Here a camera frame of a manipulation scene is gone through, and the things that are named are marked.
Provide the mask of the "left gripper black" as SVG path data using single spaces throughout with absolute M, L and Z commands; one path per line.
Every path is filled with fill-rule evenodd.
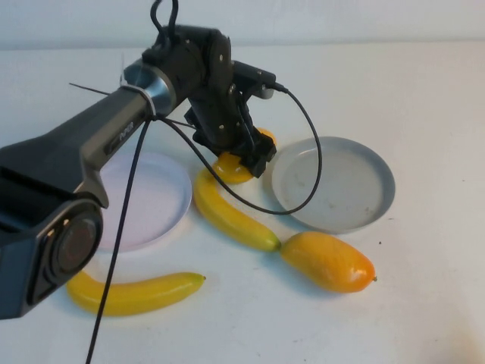
M 276 154 L 276 143 L 271 135 L 261 131 L 255 131 L 251 137 L 236 86 L 225 91 L 203 87 L 189 97 L 189 103 L 185 119 L 196 128 L 192 136 L 195 142 L 216 156 L 224 152 L 241 156 L 242 165 L 253 177 L 264 173 Z

